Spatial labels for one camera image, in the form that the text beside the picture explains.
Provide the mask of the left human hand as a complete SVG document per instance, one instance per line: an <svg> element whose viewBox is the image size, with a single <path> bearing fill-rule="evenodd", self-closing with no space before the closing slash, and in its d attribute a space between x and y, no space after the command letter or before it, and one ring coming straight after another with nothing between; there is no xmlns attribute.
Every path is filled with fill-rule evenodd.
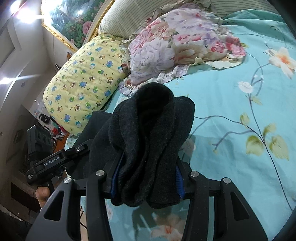
<svg viewBox="0 0 296 241"><path fill-rule="evenodd" d="M43 208L51 195L51 191L48 187L39 186L35 191L35 196L39 202L40 208Z"/></svg>

